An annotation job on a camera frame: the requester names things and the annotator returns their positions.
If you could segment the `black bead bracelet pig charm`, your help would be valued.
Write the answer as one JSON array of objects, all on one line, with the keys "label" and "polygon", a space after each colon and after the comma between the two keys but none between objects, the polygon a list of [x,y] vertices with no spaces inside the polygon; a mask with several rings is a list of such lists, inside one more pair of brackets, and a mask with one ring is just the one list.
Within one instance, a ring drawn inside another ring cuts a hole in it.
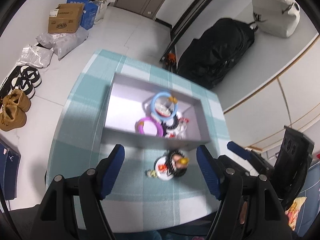
[{"label": "black bead bracelet pig charm", "polygon": [[165,165],[168,176],[182,177],[187,171],[189,158],[178,150],[172,150],[165,156]]}]

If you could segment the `white round red badge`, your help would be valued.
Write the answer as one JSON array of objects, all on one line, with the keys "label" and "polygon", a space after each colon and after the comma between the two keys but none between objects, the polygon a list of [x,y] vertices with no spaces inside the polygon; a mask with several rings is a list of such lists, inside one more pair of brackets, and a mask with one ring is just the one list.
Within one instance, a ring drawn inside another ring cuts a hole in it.
[{"label": "white round red badge", "polygon": [[169,181],[174,177],[174,175],[169,172],[166,160],[166,156],[163,156],[159,158],[155,163],[155,171],[157,178],[159,178],[162,181]]}]

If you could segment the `small yellow green charm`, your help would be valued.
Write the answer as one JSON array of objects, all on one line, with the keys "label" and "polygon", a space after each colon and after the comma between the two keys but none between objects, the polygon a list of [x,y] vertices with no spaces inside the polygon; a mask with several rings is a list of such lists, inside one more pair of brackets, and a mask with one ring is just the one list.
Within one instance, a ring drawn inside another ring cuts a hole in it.
[{"label": "small yellow green charm", "polygon": [[146,175],[149,177],[149,178],[157,178],[157,173],[155,170],[147,170],[146,171]]}]

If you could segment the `grey open cardboard box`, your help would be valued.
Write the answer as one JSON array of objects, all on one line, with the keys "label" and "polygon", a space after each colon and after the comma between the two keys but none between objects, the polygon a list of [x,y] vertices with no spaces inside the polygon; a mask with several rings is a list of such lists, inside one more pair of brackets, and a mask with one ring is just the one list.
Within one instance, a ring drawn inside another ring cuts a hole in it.
[{"label": "grey open cardboard box", "polygon": [[[156,113],[155,104],[173,110]],[[115,74],[107,96],[103,144],[146,149],[192,150],[210,142],[199,99],[123,74]]]}]

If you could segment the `white red badge in box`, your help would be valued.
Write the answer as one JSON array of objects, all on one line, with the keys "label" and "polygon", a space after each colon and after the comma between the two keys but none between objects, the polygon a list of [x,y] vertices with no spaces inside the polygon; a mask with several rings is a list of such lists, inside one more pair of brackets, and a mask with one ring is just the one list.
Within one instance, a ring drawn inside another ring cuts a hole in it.
[{"label": "white red badge in box", "polygon": [[161,104],[161,103],[156,103],[155,104],[155,111],[158,115],[163,116],[163,117],[169,117],[171,116],[173,110],[170,109],[169,107]]}]

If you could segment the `black suitcase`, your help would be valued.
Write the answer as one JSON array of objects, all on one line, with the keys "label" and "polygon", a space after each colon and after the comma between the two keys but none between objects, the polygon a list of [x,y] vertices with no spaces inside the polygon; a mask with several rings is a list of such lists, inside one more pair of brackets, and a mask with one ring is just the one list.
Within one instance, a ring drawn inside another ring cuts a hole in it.
[{"label": "black suitcase", "polygon": [[213,89],[255,42],[255,22],[221,18],[200,38],[193,39],[178,61],[177,74]]}]

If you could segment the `brown shoes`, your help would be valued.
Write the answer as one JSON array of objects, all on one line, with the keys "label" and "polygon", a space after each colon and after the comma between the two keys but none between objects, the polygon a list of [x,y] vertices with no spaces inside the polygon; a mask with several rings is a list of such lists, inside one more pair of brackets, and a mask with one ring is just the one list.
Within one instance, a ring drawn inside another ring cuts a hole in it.
[{"label": "brown shoes", "polygon": [[25,93],[19,89],[14,89],[3,99],[1,112],[1,130],[21,128],[27,122],[26,112],[31,107],[31,101]]}]

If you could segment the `black metal rack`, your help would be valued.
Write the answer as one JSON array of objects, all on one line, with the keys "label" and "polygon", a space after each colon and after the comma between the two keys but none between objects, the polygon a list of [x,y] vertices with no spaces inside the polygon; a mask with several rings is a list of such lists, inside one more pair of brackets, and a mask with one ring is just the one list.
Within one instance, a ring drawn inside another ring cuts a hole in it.
[{"label": "black metal rack", "polygon": [[177,23],[170,29],[170,43],[159,60],[161,63],[164,62],[165,57],[169,53],[175,52],[177,42],[211,1],[212,0],[194,0],[182,14]]}]

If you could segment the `black white sandals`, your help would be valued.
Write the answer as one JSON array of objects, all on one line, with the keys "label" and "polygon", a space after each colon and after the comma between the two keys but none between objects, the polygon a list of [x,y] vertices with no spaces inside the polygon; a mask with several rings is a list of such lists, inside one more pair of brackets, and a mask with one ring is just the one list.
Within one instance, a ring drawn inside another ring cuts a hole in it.
[{"label": "black white sandals", "polygon": [[35,95],[35,88],[41,83],[42,79],[38,69],[29,65],[16,66],[1,85],[1,100],[14,89],[23,91],[29,99],[32,99]]}]

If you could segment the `grey plastic mailer bag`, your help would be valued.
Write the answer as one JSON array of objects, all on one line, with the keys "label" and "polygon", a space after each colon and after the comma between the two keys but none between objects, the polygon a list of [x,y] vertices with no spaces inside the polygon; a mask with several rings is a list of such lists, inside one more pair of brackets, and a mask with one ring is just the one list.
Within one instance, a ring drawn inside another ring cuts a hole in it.
[{"label": "grey plastic mailer bag", "polygon": [[53,49],[58,60],[82,44],[89,36],[89,31],[79,27],[75,33],[49,34],[41,33],[36,37],[37,42],[47,49]]}]

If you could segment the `silver plastic mailer bag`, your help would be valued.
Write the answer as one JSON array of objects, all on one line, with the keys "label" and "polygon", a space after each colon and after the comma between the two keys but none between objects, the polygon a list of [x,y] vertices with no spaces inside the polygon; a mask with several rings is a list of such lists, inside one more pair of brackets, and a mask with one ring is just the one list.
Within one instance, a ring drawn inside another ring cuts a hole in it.
[{"label": "silver plastic mailer bag", "polygon": [[53,49],[28,45],[22,49],[16,64],[18,66],[47,68],[50,65],[53,53]]}]

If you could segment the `white hanging tote bag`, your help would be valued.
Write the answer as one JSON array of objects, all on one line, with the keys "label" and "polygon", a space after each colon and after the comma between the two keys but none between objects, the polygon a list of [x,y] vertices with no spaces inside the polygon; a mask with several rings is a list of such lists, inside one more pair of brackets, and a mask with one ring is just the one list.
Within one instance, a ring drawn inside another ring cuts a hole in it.
[{"label": "white hanging tote bag", "polygon": [[290,37],[300,21],[295,0],[252,0],[252,9],[258,28],[273,36]]}]

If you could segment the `brown cardboard box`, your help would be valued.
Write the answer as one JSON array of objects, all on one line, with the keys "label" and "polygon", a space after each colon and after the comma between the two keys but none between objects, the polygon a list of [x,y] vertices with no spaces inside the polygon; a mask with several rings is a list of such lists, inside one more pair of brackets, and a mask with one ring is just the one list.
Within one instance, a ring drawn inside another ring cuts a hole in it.
[{"label": "brown cardboard box", "polygon": [[49,13],[48,33],[75,33],[80,26],[83,9],[82,3],[59,4]]}]

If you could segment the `blue cardboard box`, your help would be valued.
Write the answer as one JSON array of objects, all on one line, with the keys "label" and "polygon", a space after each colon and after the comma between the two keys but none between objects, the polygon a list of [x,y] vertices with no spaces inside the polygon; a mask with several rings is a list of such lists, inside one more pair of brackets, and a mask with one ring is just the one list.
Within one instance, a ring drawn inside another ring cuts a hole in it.
[{"label": "blue cardboard box", "polygon": [[82,3],[84,5],[80,26],[86,30],[91,29],[99,7],[91,0],[67,0],[67,3]]}]

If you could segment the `white woven sack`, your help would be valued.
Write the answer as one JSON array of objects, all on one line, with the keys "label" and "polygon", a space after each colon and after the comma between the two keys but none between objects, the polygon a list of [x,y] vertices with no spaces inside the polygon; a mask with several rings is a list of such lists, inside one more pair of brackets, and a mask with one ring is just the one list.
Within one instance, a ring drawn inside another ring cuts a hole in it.
[{"label": "white woven sack", "polygon": [[98,6],[97,13],[94,20],[94,23],[97,24],[105,16],[107,6],[108,6],[108,0],[99,0],[99,1],[95,1],[94,3],[95,5]]}]

